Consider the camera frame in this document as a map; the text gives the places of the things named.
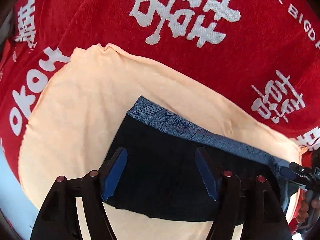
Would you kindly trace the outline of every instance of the human hand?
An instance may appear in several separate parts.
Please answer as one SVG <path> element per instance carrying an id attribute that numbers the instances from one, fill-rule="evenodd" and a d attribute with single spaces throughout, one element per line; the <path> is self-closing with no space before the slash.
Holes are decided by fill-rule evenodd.
<path id="1" fill-rule="evenodd" d="M 311 202 L 311 206 L 315 209 L 320 209 L 320 200 L 314 199 Z M 309 211 L 309 206 L 308 206 L 307 202 L 305 200 L 302 200 L 301 207 L 298 211 L 298 215 L 299 215 L 297 217 L 298 223 L 303 223 L 306 221 L 306 219 L 309 217 L 308 211 Z"/>

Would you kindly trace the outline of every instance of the red blanket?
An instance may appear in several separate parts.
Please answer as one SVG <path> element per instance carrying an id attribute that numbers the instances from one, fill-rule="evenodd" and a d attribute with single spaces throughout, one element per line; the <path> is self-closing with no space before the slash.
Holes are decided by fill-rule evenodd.
<path id="1" fill-rule="evenodd" d="M 0 138 L 17 178 L 41 91 L 75 47 L 97 43 L 160 61 L 300 145 L 320 146 L 320 23 L 305 0 L 19 0 L 14 15 L 16 42 L 0 63 Z"/>

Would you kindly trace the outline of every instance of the black garment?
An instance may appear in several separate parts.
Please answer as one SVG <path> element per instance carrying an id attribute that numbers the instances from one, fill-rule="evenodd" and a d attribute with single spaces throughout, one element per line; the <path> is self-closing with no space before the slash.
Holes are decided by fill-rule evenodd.
<path id="1" fill-rule="evenodd" d="M 164 134 L 127 115 L 106 160 L 111 159 L 118 147 L 124 147 L 128 151 L 128 162 L 107 203 L 151 218 L 213 220 L 219 203 L 208 196 L 194 157 L 195 150 L 201 146 L 212 160 L 240 179 L 265 176 L 280 199 L 279 185 L 268 166 Z"/>

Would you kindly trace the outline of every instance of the beige cloth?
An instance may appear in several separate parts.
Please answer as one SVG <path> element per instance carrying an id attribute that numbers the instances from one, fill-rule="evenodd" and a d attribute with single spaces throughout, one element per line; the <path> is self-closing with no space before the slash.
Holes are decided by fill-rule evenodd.
<path id="1" fill-rule="evenodd" d="M 193 79 L 112 44 L 77 48 L 41 94 L 20 149 L 20 182 L 37 208 L 59 175 L 73 179 L 100 167 L 126 112 L 140 95 L 213 133 L 300 163 L 300 148 L 287 137 Z M 147 233 L 143 237 L 135 231 L 146 230 L 143 223 L 150 234 L 155 232 L 152 239 L 200 240 L 211 224 L 147 219 L 105 207 L 119 240 L 127 235 L 148 239 Z M 124 222 L 125 230 L 118 227 L 126 220 L 130 226 Z"/>

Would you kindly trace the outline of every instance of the light blue surface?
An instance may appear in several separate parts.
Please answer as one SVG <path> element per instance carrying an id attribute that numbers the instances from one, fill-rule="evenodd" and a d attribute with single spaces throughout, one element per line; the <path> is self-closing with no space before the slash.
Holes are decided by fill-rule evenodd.
<path id="1" fill-rule="evenodd" d="M 29 240 L 38 209 L 25 196 L 0 147 L 0 208 L 13 228 Z"/>

